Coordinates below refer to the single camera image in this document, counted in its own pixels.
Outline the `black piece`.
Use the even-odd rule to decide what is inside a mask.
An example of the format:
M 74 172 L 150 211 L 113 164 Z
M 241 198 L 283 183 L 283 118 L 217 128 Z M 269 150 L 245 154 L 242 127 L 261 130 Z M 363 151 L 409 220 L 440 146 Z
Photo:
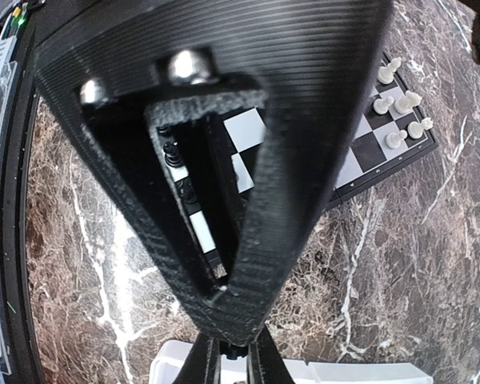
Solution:
M 231 344 L 226 344 L 222 347 L 222 353 L 229 359 L 229 360 L 237 360 L 238 358 L 244 358 L 247 356 L 249 349 L 244 346 L 233 346 Z

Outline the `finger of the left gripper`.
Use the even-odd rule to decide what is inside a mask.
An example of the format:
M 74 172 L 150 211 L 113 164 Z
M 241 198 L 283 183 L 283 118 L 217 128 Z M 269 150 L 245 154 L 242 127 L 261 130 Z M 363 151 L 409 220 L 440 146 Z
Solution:
M 390 1 L 86 1 L 36 47 L 37 88 L 204 334 L 247 346 L 328 203 L 381 59 Z M 239 201 L 209 122 L 260 107 Z M 201 251 L 162 157 L 174 131 L 221 259 Z

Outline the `black pawn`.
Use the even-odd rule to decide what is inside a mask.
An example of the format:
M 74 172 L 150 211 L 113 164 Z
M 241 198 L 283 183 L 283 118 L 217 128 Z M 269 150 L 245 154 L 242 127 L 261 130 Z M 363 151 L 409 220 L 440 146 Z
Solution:
M 175 142 L 165 142 L 162 150 L 164 152 L 164 159 L 168 166 L 179 168 L 183 166 L 182 156 L 179 153 L 178 146 Z

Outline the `white plastic tray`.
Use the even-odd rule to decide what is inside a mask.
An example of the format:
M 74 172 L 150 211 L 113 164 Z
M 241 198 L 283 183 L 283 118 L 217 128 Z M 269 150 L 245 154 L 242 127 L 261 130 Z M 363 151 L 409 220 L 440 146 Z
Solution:
M 150 364 L 150 383 L 172 383 L 192 344 L 178 340 L 165 342 Z M 411 363 L 328 363 L 284 361 L 296 383 L 432 383 L 431 376 Z

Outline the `black and white chessboard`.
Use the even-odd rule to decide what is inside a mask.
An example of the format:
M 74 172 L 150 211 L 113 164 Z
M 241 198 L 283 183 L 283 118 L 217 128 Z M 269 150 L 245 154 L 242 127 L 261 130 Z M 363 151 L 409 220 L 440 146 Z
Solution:
M 384 55 L 380 66 L 392 59 Z M 420 109 L 422 97 L 409 89 L 398 71 L 391 84 L 381 84 L 376 79 L 358 116 L 357 126 L 348 134 L 338 135 L 331 144 L 330 153 L 343 156 L 337 161 L 338 175 L 329 207 L 360 194 L 436 147 L 431 133 L 434 123 Z M 260 107 L 235 110 L 209 122 L 217 150 L 224 151 L 230 161 L 227 169 L 236 178 L 241 203 L 248 201 L 254 188 L 257 156 L 266 136 L 262 113 Z M 178 145 L 169 126 L 157 128 L 155 136 L 162 147 L 165 142 Z M 190 232 L 196 235 L 208 263 L 216 267 L 221 263 L 218 247 L 193 190 L 183 156 L 182 160 L 182 167 L 166 166 L 183 202 L 183 211 L 190 220 Z

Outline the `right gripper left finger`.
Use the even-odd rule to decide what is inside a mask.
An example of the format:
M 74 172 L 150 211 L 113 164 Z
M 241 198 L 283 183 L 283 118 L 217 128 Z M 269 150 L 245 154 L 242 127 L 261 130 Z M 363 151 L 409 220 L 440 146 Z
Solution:
M 219 383 L 219 340 L 199 334 L 173 384 Z

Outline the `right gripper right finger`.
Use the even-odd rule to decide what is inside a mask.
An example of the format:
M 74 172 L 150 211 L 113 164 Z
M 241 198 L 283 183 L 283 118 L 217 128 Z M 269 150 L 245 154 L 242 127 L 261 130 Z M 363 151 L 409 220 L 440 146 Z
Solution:
M 294 384 L 269 331 L 262 331 L 249 345 L 247 382 L 249 384 Z

